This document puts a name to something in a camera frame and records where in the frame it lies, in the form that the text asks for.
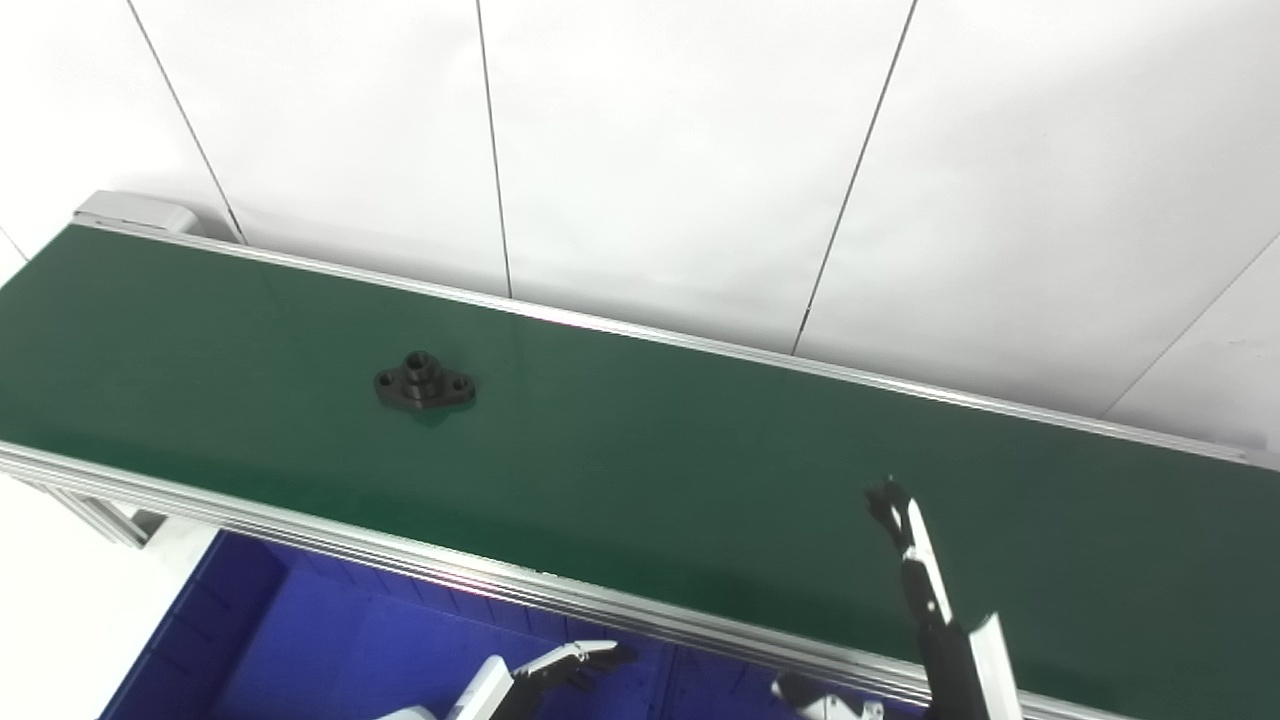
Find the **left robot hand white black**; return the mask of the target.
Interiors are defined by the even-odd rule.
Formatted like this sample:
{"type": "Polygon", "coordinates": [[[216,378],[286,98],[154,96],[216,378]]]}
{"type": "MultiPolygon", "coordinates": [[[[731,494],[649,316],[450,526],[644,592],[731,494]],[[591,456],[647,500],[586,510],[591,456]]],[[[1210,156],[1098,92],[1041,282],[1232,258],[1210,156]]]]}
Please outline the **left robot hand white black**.
{"type": "Polygon", "coordinates": [[[512,669],[493,655],[481,664],[448,719],[532,719],[544,696],[558,685],[591,688],[588,671],[612,673],[637,659],[637,652],[616,641],[575,641],[512,669]]]}

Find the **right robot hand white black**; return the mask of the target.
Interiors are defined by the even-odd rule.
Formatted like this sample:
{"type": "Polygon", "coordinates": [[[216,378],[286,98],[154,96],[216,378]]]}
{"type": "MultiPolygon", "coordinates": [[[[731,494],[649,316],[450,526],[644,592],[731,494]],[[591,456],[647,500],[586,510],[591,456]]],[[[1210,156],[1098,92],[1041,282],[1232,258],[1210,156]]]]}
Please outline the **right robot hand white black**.
{"type": "Polygon", "coordinates": [[[908,610],[916,623],[931,700],[925,719],[1021,719],[1020,692],[997,612],[972,629],[954,611],[937,553],[914,496],[892,477],[865,492],[868,512],[899,555],[908,610]]]}

